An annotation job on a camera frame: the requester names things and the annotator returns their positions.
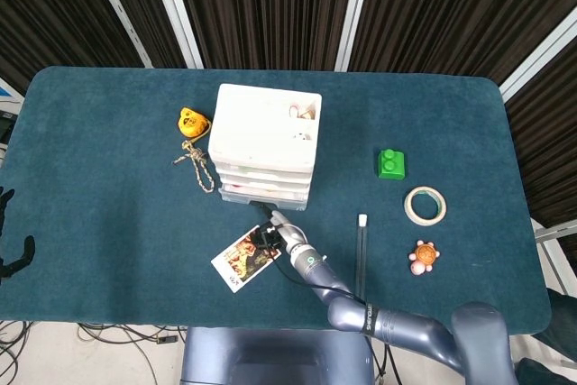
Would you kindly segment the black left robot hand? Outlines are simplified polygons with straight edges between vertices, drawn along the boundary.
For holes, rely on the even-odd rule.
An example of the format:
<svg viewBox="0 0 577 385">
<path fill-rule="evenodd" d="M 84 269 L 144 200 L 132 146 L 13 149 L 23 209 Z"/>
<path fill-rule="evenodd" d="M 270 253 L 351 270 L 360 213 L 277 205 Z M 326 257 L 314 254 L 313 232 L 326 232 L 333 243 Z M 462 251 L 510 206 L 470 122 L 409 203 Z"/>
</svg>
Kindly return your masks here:
<svg viewBox="0 0 577 385">
<path fill-rule="evenodd" d="M 7 204 L 13 198 L 14 193 L 13 188 L 6 191 L 4 191 L 4 188 L 1 188 L 1 229 L 4 229 Z M 16 272 L 28 267 L 33 261 L 35 251 L 35 239 L 32 235 L 28 235 L 24 239 L 23 254 L 19 259 L 8 264 L 5 264 L 4 259 L 1 259 L 1 281 L 10 279 Z"/>
</svg>

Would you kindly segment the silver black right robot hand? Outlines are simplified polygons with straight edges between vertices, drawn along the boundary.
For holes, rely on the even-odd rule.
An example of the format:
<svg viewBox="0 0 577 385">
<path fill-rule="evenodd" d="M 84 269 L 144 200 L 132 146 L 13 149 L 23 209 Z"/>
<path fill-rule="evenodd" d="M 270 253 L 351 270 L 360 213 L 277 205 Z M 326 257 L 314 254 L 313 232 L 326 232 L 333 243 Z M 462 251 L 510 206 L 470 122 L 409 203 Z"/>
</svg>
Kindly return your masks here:
<svg viewBox="0 0 577 385">
<path fill-rule="evenodd" d="M 299 245 L 307 243 L 304 232 L 293 225 L 278 209 L 262 202 L 251 202 L 261 211 L 266 221 L 258 225 L 251 234 L 252 243 L 265 251 L 284 251 L 288 254 Z"/>
</svg>

